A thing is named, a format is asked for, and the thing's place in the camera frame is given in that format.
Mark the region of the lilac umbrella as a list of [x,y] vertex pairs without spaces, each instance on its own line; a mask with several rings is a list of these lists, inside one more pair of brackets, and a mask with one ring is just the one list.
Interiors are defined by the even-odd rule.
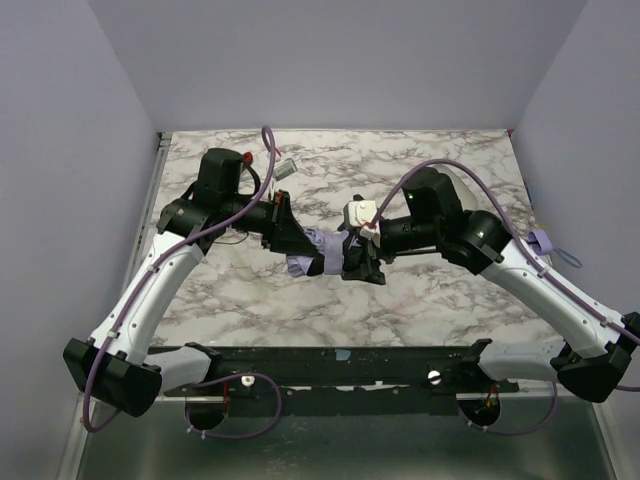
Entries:
[[[340,275],[342,273],[344,254],[343,243],[347,240],[346,231],[327,233],[317,229],[304,232],[315,249],[313,256],[287,255],[287,271],[293,278],[313,275]],[[545,230],[531,230],[525,237],[526,244],[537,254],[557,255],[561,260],[574,268],[582,268],[583,263],[566,250],[552,244]]]

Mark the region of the beige zippered umbrella case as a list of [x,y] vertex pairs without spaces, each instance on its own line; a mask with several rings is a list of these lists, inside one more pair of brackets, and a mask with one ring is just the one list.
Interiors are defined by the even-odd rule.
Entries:
[[446,165],[436,166],[436,170],[450,178],[463,210],[476,210],[478,208],[478,200],[475,194],[453,170]]

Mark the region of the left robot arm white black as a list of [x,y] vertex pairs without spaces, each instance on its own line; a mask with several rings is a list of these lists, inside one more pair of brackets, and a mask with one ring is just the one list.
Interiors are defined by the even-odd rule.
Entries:
[[210,376],[216,359],[208,347],[188,344],[166,355],[148,350],[177,290],[227,229],[259,234],[264,248],[292,262],[294,274],[328,272],[325,241],[299,225],[287,192],[264,201],[268,182],[256,178],[252,194],[240,193],[241,174],[252,170],[247,155],[211,148],[196,180],[163,208],[149,253],[112,312],[88,339],[72,338],[63,350],[87,400],[139,417],[159,394]]

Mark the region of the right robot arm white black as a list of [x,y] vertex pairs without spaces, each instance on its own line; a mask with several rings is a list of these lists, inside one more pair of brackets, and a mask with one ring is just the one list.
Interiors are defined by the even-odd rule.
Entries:
[[517,235],[497,209],[471,210],[459,165],[420,165],[393,188],[407,216],[386,219],[384,204],[355,197],[344,207],[346,280],[383,284],[381,263],[433,248],[449,263],[509,292],[553,327],[557,342],[479,341],[471,367],[494,381],[557,382],[575,396],[604,402],[621,380],[639,344],[639,315],[603,305],[559,275]]

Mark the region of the blue tape piece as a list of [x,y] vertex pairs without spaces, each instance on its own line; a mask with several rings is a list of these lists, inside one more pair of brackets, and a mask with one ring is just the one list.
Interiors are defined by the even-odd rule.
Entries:
[[335,350],[335,354],[336,354],[336,360],[337,361],[348,361],[350,359],[351,351],[350,350],[343,350],[343,349],[336,349]]

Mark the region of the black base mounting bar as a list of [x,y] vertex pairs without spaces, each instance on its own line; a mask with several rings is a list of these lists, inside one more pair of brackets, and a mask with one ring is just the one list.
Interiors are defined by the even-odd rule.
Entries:
[[[463,347],[217,347],[211,378],[256,373],[254,386],[233,380],[226,386],[180,386],[168,394],[226,395],[236,417],[271,414],[276,393],[283,415],[454,415],[460,395],[480,398],[491,389],[518,389],[481,371],[479,353],[486,345],[481,340]],[[350,350],[350,359],[337,361],[336,349]]]

